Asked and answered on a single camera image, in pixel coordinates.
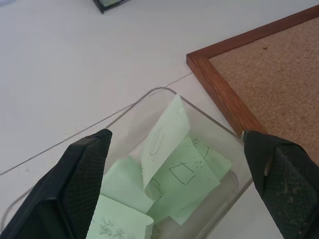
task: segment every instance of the black object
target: black object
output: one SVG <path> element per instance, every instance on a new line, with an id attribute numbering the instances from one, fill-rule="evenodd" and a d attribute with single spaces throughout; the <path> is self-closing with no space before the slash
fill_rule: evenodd
<path id="1" fill-rule="evenodd" d="M 245 132 L 255 187 L 285 239 L 319 238 L 319 168 L 288 140 Z"/>
<path id="2" fill-rule="evenodd" d="M 85 239 L 111 137 L 103 129 L 71 144 L 32 189 L 0 239 Z"/>
<path id="3" fill-rule="evenodd" d="M 123 4 L 124 2 L 126 2 L 128 0 L 120 0 L 114 4 L 108 5 L 108 6 L 104 6 L 103 4 L 101 4 L 100 0 L 93 0 L 93 2 L 95 3 L 95 5 L 98 7 L 98 9 L 100 10 L 101 14 L 104 14 L 104 12 L 106 10 L 110 10 L 112 8 L 115 8 L 116 6 L 119 6 L 121 4 Z"/>

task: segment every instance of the wooden frame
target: wooden frame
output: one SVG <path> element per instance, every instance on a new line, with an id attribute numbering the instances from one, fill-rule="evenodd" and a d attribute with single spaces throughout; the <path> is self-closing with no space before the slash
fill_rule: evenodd
<path id="1" fill-rule="evenodd" d="M 316 17 L 319 5 L 187 54 L 188 66 L 238 136 L 245 129 L 267 132 L 209 59 Z"/>

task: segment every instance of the table surface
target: table surface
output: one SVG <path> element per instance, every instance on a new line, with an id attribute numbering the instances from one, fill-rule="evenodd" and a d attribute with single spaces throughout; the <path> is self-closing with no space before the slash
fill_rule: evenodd
<path id="1" fill-rule="evenodd" d="M 105 127 L 114 113 L 154 87 L 169 85 L 230 128 L 191 74 L 186 54 L 318 3 L 131 0 L 104 15 L 90 0 L 0 7 L 5 22 L 0 25 L 0 217 L 69 144 Z M 238 202 L 213 231 L 215 238 L 241 238 L 236 228 L 245 238 L 263 237 L 263 230 L 280 238 L 254 187 L 246 194 L 255 204 Z M 236 207 L 259 213 L 243 220 Z"/>

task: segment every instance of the clear plastic container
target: clear plastic container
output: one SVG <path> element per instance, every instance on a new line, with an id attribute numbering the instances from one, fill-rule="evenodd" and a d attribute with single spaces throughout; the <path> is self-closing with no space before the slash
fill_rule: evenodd
<path id="1" fill-rule="evenodd" d="M 153 89 L 107 126 L 113 132 L 113 138 L 106 159 L 105 173 L 116 160 L 139 152 L 144 139 L 175 94 L 176 92 L 169 88 Z M 189 120 L 190 133 L 198 135 L 210 147 L 228 158 L 232 167 L 221 180 L 221 184 L 206 197 L 182 226 L 168 217 L 154 226 L 153 239 L 206 238 L 252 182 L 243 142 L 233 132 L 181 98 Z"/>

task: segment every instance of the cork surface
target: cork surface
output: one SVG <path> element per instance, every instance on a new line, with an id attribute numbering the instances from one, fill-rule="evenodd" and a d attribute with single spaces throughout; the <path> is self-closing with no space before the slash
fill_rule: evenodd
<path id="1" fill-rule="evenodd" d="M 319 18 L 210 61 L 269 133 L 319 152 Z"/>

